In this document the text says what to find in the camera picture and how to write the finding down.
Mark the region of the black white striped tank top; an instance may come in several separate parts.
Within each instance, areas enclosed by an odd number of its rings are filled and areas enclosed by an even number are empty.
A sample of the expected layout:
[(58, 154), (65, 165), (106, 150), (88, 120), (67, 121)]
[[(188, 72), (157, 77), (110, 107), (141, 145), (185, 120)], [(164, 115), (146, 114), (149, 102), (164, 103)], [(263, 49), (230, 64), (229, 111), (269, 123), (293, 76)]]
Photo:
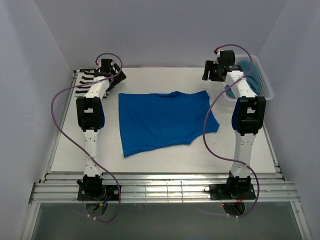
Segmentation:
[(75, 97), (100, 99), (108, 96), (107, 90), (110, 87), (109, 80), (103, 77), (94, 78), (93, 72), (79, 72), (76, 80)]

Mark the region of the blue tank top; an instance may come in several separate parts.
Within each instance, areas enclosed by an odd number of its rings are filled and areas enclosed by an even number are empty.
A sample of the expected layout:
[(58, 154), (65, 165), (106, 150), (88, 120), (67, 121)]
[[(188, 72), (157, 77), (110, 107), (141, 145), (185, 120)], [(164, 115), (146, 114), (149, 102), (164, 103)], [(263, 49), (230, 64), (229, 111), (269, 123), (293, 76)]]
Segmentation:
[(216, 133), (219, 123), (208, 113), (210, 97), (196, 93), (118, 95), (119, 131), (123, 156), (176, 145), (190, 145), (203, 133)]

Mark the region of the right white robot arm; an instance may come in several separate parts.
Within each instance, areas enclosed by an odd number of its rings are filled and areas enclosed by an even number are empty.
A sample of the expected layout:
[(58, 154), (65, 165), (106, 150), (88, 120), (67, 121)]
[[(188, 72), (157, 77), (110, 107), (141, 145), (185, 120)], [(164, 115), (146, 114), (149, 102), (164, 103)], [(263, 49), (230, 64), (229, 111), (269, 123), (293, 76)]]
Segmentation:
[(235, 150), (229, 176), (224, 184), (213, 184), (209, 192), (219, 199), (237, 199), (252, 195), (250, 163), (253, 143), (263, 126), (266, 99), (258, 96), (250, 87), (247, 75), (236, 64), (232, 50), (214, 50), (215, 60), (205, 63), (203, 80), (224, 82), (232, 91), (236, 103), (231, 118), (231, 126), (235, 132)]

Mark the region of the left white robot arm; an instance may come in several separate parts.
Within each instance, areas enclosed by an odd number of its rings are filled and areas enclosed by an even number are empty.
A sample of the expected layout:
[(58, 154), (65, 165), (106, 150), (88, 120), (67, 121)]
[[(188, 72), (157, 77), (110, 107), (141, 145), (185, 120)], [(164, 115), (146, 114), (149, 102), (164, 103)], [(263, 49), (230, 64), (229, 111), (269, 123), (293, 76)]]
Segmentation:
[(99, 155), (98, 140), (105, 125), (102, 99), (106, 98), (118, 83), (125, 80), (126, 75), (120, 71), (118, 64), (109, 58), (101, 59), (95, 70), (85, 71), (83, 74), (83, 79), (90, 80), (92, 85), (78, 95), (76, 113), (78, 125), (84, 136), (84, 149), (89, 156), (85, 160), (83, 178), (78, 184), (85, 194), (100, 200), (106, 195), (103, 170), (95, 163)]

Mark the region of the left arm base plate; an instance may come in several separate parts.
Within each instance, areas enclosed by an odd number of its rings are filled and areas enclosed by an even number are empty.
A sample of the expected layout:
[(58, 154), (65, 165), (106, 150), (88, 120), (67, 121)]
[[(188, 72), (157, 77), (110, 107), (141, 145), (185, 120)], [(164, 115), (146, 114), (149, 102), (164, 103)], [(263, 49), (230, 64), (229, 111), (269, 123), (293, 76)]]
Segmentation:
[(115, 184), (105, 185), (103, 184), (98, 189), (86, 189), (79, 187), (77, 200), (78, 201), (104, 201), (109, 199), (110, 201), (118, 201), (120, 191)]

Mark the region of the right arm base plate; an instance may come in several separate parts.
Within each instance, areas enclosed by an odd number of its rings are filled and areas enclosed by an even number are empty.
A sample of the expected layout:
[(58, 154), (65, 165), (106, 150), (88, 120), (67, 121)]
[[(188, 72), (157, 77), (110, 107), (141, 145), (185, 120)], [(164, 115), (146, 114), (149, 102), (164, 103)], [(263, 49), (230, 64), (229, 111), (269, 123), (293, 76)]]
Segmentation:
[(256, 193), (251, 184), (249, 190), (230, 190), (227, 184), (207, 185), (204, 193), (209, 194), (211, 200), (255, 200)]

